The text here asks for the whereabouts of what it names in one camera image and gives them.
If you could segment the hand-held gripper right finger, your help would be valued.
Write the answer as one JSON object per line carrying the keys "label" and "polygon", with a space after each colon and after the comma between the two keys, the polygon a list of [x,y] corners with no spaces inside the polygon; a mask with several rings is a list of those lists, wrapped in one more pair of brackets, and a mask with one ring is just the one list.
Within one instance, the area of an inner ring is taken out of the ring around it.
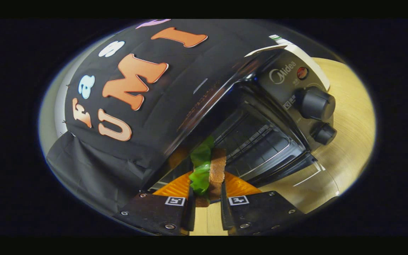
{"label": "hand-held gripper right finger", "polygon": [[271,235],[305,217],[277,191],[262,192],[243,179],[225,172],[221,188],[222,228],[229,236]]}

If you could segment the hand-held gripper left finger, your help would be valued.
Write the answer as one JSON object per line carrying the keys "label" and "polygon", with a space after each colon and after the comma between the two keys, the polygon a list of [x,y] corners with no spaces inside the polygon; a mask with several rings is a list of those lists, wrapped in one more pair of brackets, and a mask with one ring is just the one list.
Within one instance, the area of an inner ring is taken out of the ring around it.
{"label": "hand-held gripper left finger", "polygon": [[114,219],[136,230],[159,236],[187,236],[194,231],[195,197],[189,171],[154,193],[139,192]]}

